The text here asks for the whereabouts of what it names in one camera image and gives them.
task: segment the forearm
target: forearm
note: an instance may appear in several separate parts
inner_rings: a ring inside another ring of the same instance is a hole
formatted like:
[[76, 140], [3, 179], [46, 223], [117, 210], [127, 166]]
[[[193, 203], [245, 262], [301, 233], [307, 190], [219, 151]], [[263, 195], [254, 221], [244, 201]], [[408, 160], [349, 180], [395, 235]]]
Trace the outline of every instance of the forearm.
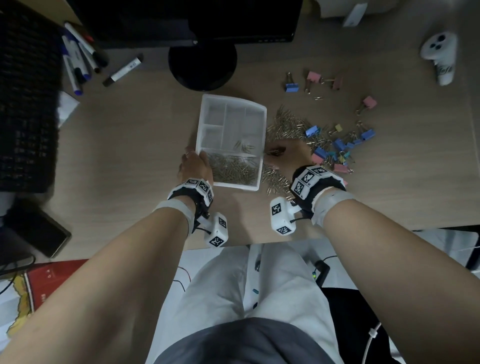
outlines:
[[49, 297], [0, 363], [144, 362], [187, 232], [171, 208], [137, 222]]
[[475, 276], [355, 200], [331, 208], [324, 230], [408, 363], [480, 360], [480, 281]]

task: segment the white pants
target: white pants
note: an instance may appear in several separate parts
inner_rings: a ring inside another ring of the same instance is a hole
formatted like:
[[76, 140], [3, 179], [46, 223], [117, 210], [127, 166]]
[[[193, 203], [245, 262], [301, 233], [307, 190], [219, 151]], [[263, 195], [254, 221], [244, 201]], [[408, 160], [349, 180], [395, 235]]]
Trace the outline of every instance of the white pants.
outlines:
[[[248, 256], [246, 246], [225, 248], [200, 269], [180, 301], [162, 347], [204, 328], [245, 318]], [[343, 364], [327, 298], [302, 257], [286, 243], [264, 245], [258, 305], [248, 317], [292, 324], [310, 335], [336, 364]]]

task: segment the smartphone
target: smartphone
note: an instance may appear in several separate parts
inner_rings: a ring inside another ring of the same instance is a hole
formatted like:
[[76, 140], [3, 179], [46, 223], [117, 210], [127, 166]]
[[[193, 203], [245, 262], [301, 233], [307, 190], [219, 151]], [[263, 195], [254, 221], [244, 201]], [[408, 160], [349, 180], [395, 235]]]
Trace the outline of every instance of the smartphone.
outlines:
[[37, 204], [27, 199], [15, 200], [3, 218], [3, 224], [48, 258], [58, 254], [72, 237]]

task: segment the pen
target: pen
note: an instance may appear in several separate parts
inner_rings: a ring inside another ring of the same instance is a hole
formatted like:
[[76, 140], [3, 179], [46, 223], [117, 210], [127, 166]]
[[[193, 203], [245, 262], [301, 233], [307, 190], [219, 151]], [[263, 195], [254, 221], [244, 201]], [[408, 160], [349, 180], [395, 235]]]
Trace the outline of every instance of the pen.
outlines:
[[95, 50], [95, 48], [93, 48], [90, 43], [88, 43], [85, 38], [82, 37], [82, 35], [77, 32], [77, 30], [69, 22], [65, 22], [64, 25], [65, 28], [67, 28], [67, 30], [72, 33], [72, 35], [77, 38], [77, 40], [83, 45], [87, 52], [92, 55], [93, 59], [95, 60], [95, 62], [97, 62], [97, 64], [100, 65], [100, 67], [108, 66], [108, 62], [100, 56], [100, 54]]
[[142, 63], [144, 60], [144, 55], [139, 54], [133, 61], [131, 61], [129, 64], [126, 66], [123, 66], [120, 68], [118, 71], [116, 71], [112, 76], [107, 78], [105, 81], [103, 81], [103, 86], [108, 87], [115, 82], [117, 82], [120, 78], [122, 78], [124, 75], [126, 75], [128, 72], [133, 70], [135, 67], [137, 67], [139, 64]]
[[101, 72], [100, 67], [95, 62], [95, 60], [93, 59], [92, 55], [88, 52], [88, 50], [85, 49], [84, 45], [79, 42], [78, 46], [80, 47], [80, 50], [84, 54], [85, 58], [87, 58], [87, 61], [90, 64], [90, 67], [92, 67], [95, 73], [100, 73]]
[[72, 59], [74, 60], [73, 63], [77, 64], [83, 78], [86, 81], [90, 80], [92, 76], [90, 76], [90, 72], [87, 69], [87, 66], [80, 52], [80, 48], [78, 48], [78, 43], [76, 42], [75, 37], [69, 31], [66, 31], [65, 33], [67, 35], [67, 39], [70, 41], [70, 51], [71, 51], [70, 57], [72, 57]]
[[70, 63], [73, 66], [73, 75], [77, 78], [79, 84], [84, 84], [87, 82], [84, 76], [82, 75], [82, 71], [80, 70], [80, 65], [78, 64], [78, 60], [73, 55], [72, 45], [66, 36], [62, 36], [61, 39], [63, 40], [63, 45], [67, 50], [67, 54], [70, 58]]
[[77, 96], [81, 96], [83, 92], [80, 89], [80, 86], [77, 83], [77, 79], [75, 78], [75, 75], [73, 73], [74, 71], [73, 71], [72, 60], [68, 55], [68, 50], [65, 47], [65, 45], [61, 46], [61, 52], [63, 55], [63, 62], [65, 63], [65, 68], [67, 69], [68, 78], [70, 79], [70, 83], [72, 84], [73, 93], [75, 93]]

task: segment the black keyboard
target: black keyboard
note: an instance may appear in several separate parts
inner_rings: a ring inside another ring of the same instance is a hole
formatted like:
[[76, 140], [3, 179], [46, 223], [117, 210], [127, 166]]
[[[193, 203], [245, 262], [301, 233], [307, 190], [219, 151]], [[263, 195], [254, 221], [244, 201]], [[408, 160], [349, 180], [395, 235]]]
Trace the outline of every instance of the black keyboard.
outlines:
[[0, 11], [0, 191], [43, 193], [57, 161], [61, 29], [14, 0]]

